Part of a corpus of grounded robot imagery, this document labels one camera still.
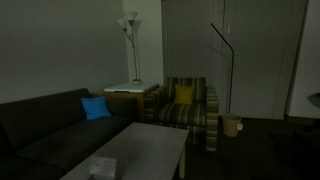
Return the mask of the yellow cushion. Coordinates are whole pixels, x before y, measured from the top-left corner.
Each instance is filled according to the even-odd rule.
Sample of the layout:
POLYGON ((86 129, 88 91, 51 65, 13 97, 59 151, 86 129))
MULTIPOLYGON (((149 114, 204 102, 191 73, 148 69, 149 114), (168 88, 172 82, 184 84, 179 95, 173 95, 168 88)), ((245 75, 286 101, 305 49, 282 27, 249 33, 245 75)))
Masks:
POLYGON ((191 105, 193 103, 194 86, 175 85, 175 103, 191 105))

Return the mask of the white top side table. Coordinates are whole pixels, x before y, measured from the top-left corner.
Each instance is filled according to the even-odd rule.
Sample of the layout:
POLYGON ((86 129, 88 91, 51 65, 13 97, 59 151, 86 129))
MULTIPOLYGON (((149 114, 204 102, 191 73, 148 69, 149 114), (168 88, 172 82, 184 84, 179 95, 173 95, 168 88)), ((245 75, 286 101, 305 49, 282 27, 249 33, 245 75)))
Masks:
POLYGON ((144 97, 158 88, 157 83, 142 82, 140 85, 134 85, 132 82, 118 84, 104 89, 106 97, 126 97, 137 100, 139 121, 144 121, 144 97))

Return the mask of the blue cushion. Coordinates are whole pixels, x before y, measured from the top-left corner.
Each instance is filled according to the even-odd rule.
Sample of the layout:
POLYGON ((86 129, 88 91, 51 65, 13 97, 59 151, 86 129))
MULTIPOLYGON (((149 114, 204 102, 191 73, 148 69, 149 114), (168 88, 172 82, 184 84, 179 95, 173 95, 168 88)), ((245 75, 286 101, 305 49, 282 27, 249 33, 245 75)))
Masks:
POLYGON ((111 112, 107 106, 106 98, 103 96, 94 98, 82 98, 83 108, 86 112, 87 120, 95 120, 104 117, 110 117, 111 112))

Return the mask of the white multi-head floor lamp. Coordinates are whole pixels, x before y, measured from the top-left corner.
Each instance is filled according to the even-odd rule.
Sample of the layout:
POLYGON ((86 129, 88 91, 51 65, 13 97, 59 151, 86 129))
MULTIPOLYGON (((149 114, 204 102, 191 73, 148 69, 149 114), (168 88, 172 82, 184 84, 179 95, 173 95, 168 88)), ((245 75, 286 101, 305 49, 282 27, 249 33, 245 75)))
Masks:
POLYGON ((125 11, 124 17, 119 19, 117 23, 122 28, 123 32, 125 33, 127 39, 130 41, 133 50, 133 58, 134 58, 134 72, 135 78, 132 80, 134 85, 140 85, 142 80, 139 77, 138 72, 138 61, 136 55, 136 43, 135 43, 135 33, 134 33, 134 23, 138 13, 135 11, 125 11))

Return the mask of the beige waste basket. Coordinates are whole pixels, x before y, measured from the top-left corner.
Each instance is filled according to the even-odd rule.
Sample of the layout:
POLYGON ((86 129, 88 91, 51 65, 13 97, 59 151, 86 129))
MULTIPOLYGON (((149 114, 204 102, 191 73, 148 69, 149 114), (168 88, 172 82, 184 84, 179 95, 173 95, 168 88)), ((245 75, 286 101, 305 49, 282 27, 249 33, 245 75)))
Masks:
POLYGON ((238 135, 238 125, 241 117, 235 114, 224 114, 222 116, 223 131, 226 136, 236 137, 238 135))

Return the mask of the thin black floor lamp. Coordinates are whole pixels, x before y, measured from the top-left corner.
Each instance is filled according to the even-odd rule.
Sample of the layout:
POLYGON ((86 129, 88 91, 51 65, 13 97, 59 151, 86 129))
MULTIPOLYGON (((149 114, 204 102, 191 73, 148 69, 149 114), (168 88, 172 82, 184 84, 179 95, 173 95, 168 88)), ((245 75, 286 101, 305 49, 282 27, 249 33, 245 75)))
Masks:
POLYGON ((232 102, 232 86, 233 86, 233 69, 234 69, 234 57, 235 57, 235 52, 233 47, 229 44, 229 42, 224 38, 222 33, 215 27, 213 23, 210 23, 212 28, 216 31, 216 33, 220 36, 222 41, 229 47, 231 51, 231 60, 229 63, 229 82, 228 82, 228 103, 227 103, 227 113, 231 112, 231 102, 232 102))

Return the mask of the blue tea bag box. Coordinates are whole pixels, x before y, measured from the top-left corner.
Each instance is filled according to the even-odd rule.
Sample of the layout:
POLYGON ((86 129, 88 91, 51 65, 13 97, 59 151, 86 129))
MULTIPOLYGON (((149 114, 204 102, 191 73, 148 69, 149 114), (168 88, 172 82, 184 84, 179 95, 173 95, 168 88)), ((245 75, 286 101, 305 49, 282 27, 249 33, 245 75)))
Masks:
POLYGON ((90 159, 89 173, 96 180, 115 180, 116 166, 116 159, 93 156, 90 159))

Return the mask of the window blinds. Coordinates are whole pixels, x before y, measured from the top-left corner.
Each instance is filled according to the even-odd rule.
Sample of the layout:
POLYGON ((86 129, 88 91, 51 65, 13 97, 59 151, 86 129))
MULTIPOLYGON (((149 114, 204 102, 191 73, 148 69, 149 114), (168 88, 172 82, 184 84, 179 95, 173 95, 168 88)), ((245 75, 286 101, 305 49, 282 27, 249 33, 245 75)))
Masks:
POLYGON ((162 0, 165 77, 205 77, 219 112, 283 119, 308 0, 162 0))

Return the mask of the dark grey sofa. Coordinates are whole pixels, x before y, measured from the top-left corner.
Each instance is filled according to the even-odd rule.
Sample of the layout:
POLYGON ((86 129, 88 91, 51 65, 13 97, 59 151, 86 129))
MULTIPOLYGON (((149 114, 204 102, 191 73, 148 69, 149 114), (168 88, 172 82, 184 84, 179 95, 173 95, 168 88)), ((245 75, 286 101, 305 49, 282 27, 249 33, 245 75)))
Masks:
POLYGON ((96 104, 86 88, 1 104, 0 180, 59 180, 137 119, 133 98, 107 98, 110 115, 89 120, 96 104))

